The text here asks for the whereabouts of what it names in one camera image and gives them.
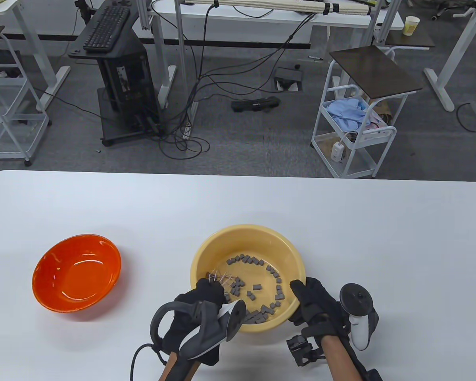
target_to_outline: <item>gray carpet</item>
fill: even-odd
[[[436,72],[441,70],[468,18],[452,19],[450,14],[446,14],[438,21],[431,21],[430,16],[434,11],[407,8],[402,8],[401,14],[420,16],[423,26],[436,42],[436,48],[397,54],[397,63],[414,78],[418,78],[424,84],[424,89],[408,98],[396,123],[396,139],[378,178],[476,181],[476,134],[463,130],[454,112],[443,110],[422,73],[424,67],[432,67]],[[349,30],[339,29],[338,42],[346,42],[349,34]],[[54,100],[48,109],[53,125],[44,135],[29,170],[330,177],[319,156],[309,146],[328,60],[315,62],[307,56],[321,54],[325,36],[326,29],[314,27],[311,50],[289,50],[280,59],[278,65],[282,67],[300,64],[304,78],[303,91],[299,94],[278,95],[282,104],[277,109],[269,113],[236,114],[232,112],[227,98],[214,96],[201,102],[193,135],[209,141],[211,149],[192,160],[166,158],[158,144],[148,139],[103,147],[100,144],[100,120],[97,117]],[[58,52],[65,49],[65,43],[62,42],[47,45],[50,54],[53,47],[53,51]],[[147,46],[147,49],[151,62],[154,62],[153,46]],[[194,49],[199,60],[201,49]],[[178,62],[178,47],[169,46],[167,50],[168,61]],[[205,69],[238,64],[271,51],[207,48]],[[44,88],[32,57],[25,56],[24,60],[34,85]],[[192,60],[188,62],[193,76]],[[58,96],[98,113],[96,89],[102,87],[102,80],[97,66],[81,65],[67,57],[54,57],[53,63],[57,67],[72,67]],[[229,79],[257,86],[266,80],[272,65],[273,61],[270,61],[260,69]],[[168,115],[173,115],[182,107],[180,75],[181,72],[178,72],[169,97]],[[236,86],[228,89],[246,92],[246,89]],[[476,37],[447,90],[456,105],[469,100],[476,101]],[[208,96],[213,92],[216,92],[215,88],[204,89],[199,96]],[[249,98],[260,96],[267,94],[256,92]],[[476,120],[467,114],[465,112],[464,120],[476,128]],[[377,158],[382,147],[374,148],[371,150],[372,156]],[[165,150],[172,155],[184,156],[173,147],[165,147]],[[3,169],[25,167],[21,161],[0,161],[0,170]]]

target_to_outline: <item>wrist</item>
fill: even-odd
[[[328,344],[333,344],[333,343],[339,343],[340,342],[340,339],[338,338],[338,336],[332,336],[332,335],[325,335],[323,336],[323,338],[321,339],[321,346],[323,345],[328,345]]]

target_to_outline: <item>blue cloth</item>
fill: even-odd
[[[358,131],[365,118],[367,105],[356,98],[347,98],[334,100],[326,110],[342,131]]]

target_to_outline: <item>yellow basin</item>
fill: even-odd
[[[240,254],[255,256],[265,264],[237,263],[227,264],[227,260]],[[226,274],[238,276],[245,282],[240,289],[240,297],[230,294],[231,300],[243,299],[249,311],[260,310],[261,305],[269,307],[275,302],[276,279],[267,271],[271,265],[280,274],[282,291],[285,299],[281,301],[280,308],[275,308],[275,314],[270,316],[265,323],[244,324],[242,332],[263,332],[274,328],[286,321],[298,308],[298,299],[294,296],[289,283],[300,279],[305,283],[305,266],[301,255],[291,242],[278,232],[259,225],[234,225],[220,230],[210,236],[200,247],[190,270],[190,283],[192,288],[200,278],[207,276],[207,272],[217,272],[220,276]],[[230,291],[231,282],[224,285]],[[262,290],[253,291],[252,285],[262,285]],[[253,292],[256,300],[252,301],[247,296],[247,291]]]

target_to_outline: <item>computer tower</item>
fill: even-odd
[[[153,87],[146,49],[134,35],[117,58],[99,62],[102,79],[114,111],[124,125],[146,130],[160,122],[160,106]]]

